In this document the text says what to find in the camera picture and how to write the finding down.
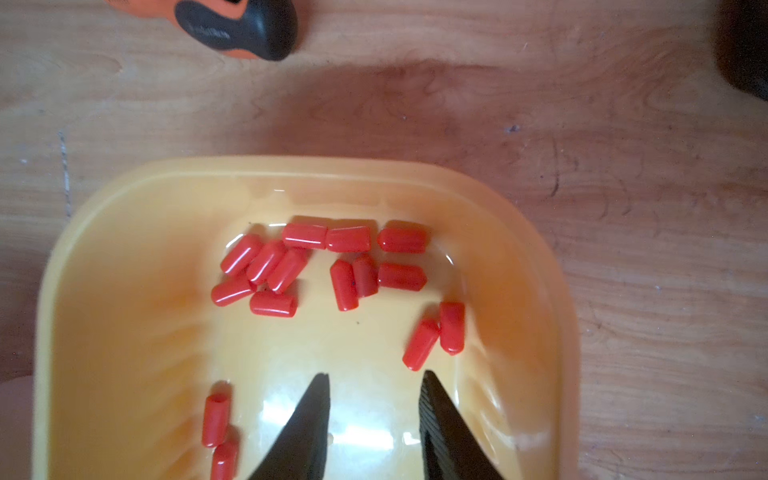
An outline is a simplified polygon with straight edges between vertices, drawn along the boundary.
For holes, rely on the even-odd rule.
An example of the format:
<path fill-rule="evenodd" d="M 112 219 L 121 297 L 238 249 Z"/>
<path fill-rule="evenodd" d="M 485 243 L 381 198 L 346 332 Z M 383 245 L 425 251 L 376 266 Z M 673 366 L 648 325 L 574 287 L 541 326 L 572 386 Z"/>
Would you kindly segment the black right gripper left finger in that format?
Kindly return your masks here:
<path fill-rule="evenodd" d="M 249 479 L 323 479 L 330 407 L 329 375 L 318 373 Z"/>

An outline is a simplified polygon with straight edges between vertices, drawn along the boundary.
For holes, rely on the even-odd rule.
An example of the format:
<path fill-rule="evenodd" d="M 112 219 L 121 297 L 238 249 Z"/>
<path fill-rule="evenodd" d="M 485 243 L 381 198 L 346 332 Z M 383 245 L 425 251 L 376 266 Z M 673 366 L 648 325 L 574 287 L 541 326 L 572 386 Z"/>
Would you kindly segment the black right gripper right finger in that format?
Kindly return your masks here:
<path fill-rule="evenodd" d="M 425 479 L 502 479 L 431 370 L 423 375 L 418 412 Z"/>

